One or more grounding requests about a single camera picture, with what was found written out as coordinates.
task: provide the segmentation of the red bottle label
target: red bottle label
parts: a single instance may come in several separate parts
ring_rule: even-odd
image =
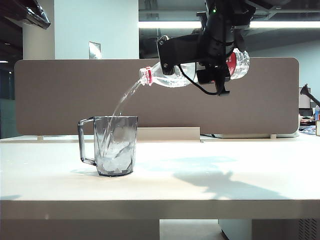
[[[225,62],[228,65],[230,76],[232,76],[236,70],[236,65],[237,65],[236,54],[234,52],[231,53],[231,55],[226,59]]]

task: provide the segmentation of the glass mug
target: glass mug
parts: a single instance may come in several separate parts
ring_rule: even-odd
[[[94,158],[87,158],[83,126],[92,121]],[[137,116],[93,116],[79,121],[81,161],[96,166],[101,176],[115,177],[132,173],[136,160],[137,126]]]

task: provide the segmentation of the white table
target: white table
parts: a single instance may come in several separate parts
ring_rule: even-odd
[[[76,142],[6,141],[1,219],[135,220],[150,232],[159,219],[316,219],[319,146],[309,135],[138,143],[134,172],[109,178],[80,161]]]

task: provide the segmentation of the floor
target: floor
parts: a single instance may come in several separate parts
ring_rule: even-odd
[[[226,240],[218,220],[161,219],[160,240]]]

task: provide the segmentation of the water stream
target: water stream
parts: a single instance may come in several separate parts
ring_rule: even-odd
[[[118,104],[116,105],[111,120],[108,122],[108,126],[105,128],[103,132],[103,138],[102,138],[102,157],[105,156],[106,150],[109,148],[110,143],[113,141],[113,131],[111,129],[112,122],[114,117],[121,116],[122,112],[124,110],[124,107],[126,103],[129,101],[132,95],[135,94],[137,89],[142,85],[141,80],[139,79],[137,82],[135,82],[122,96]]]

